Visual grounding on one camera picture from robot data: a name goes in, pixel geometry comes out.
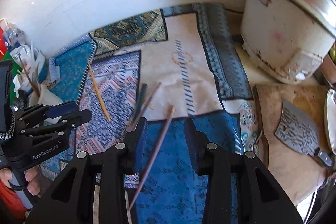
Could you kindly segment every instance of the human hand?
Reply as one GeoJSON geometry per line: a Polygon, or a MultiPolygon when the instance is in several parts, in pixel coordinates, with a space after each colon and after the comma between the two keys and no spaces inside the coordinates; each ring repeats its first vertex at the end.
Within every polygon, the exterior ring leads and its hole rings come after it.
{"type": "MultiPolygon", "coordinates": [[[[40,186],[37,179],[37,167],[30,168],[25,171],[26,180],[29,182],[27,186],[27,190],[32,195],[37,195],[40,192],[40,186]]],[[[0,170],[0,180],[6,185],[8,188],[11,188],[8,180],[12,179],[12,172],[8,168],[4,168],[0,170]]]]}

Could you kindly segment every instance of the black phone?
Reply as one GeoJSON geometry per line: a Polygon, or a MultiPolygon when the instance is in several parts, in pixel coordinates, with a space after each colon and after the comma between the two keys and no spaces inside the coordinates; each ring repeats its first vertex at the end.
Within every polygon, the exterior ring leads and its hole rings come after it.
{"type": "Polygon", "coordinates": [[[0,134],[6,133],[11,125],[10,88],[13,81],[13,60],[0,61],[0,134]]]}

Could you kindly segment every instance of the screw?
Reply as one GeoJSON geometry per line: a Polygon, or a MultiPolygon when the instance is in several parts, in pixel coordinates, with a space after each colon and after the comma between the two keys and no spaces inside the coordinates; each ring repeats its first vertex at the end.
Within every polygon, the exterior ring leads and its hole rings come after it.
{"type": "Polygon", "coordinates": [[[251,151],[247,151],[247,152],[245,153],[245,156],[248,157],[249,159],[253,159],[255,155],[254,155],[253,152],[251,152],[251,151]]]}
{"type": "Polygon", "coordinates": [[[117,143],[115,145],[115,148],[117,148],[117,149],[124,149],[125,147],[126,147],[126,145],[124,143],[117,143]]]}
{"type": "Polygon", "coordinates": [[[215,150],[217,148],[217,144],[215,144],[215,143],[208,143],[207,144],[207,148],[209,148],[211,150],[215,150]]]}
{"type": "Polygon", "coordinates": [[[80,158],[80,159],[85,158],[86,157],[86,152],[85,151],[78,152],[77,157],[80,158]]]}

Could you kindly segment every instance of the finger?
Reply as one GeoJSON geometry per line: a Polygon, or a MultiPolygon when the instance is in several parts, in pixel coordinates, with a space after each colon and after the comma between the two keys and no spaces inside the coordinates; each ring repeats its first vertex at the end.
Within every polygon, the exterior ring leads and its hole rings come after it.
{"type": "Polygon", "coordinates": [[[37,176],[37,167],[30,168],[25,172],[25,177],[27,181],[31,181],[36,176],[37,176]]]}
{"type": "Polygon", "coordinates": [[[39,182],[37,177],[33,178],[28,186],[27,186],[27,190],[29,193],[31,193],[32,195],[37,195],[40,192],[40,186],[39,186],[39,182]]]}
{"type": "Polygon", "coordinates": [[[2,180],[10,180],[12,179],[12,172],[8,168],[4,168],[0,170],[0,178],[2,180]]]}

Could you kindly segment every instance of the white plate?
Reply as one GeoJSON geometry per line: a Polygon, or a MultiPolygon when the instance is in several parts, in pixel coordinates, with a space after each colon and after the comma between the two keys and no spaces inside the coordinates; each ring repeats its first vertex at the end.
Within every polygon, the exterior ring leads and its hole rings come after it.
{"type": "Polygon", "coordinates": [[[336,91],[329,90],[325,99],[324,127],[331,151],[336,155],[336,91]]]}

